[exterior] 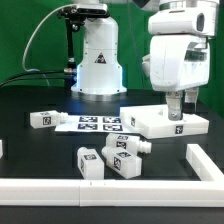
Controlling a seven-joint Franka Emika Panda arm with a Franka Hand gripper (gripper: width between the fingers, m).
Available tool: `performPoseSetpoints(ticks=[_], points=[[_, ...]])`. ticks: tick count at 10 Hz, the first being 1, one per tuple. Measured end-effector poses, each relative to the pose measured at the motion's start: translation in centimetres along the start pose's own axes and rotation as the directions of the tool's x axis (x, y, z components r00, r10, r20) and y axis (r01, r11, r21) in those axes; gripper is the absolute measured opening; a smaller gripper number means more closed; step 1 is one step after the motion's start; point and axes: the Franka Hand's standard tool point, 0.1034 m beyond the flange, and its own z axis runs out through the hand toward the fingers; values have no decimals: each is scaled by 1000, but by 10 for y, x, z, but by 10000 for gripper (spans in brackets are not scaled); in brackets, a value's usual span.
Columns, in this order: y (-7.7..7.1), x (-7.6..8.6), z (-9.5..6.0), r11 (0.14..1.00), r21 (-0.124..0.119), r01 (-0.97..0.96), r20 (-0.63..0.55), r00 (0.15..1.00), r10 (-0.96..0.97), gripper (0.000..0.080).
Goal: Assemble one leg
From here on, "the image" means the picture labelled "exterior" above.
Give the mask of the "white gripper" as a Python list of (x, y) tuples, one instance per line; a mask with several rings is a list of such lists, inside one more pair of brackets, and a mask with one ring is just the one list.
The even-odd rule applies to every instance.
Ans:
[(167, 92), (168, 118), (178, 121), (182, 119), (181, 90), (187, 89), (186, 103), (196, 103), (198, 86), (208, 83), (210, 46), (195, 35), (155, 35), (142, 66), (153, 89)]

